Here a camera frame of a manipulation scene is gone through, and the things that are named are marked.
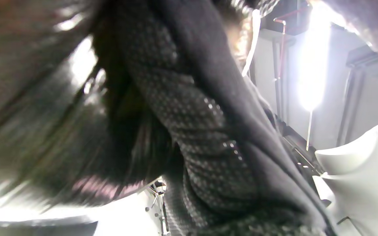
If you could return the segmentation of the person's left hand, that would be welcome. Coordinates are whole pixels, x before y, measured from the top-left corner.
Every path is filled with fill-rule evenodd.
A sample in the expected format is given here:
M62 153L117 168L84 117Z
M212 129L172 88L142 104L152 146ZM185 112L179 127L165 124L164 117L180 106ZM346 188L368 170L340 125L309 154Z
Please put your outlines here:
M135 170L165 161L173 236L336 236L286 150L266 101L241 73L225 27L276 0L109 0L104 15L153 119Z

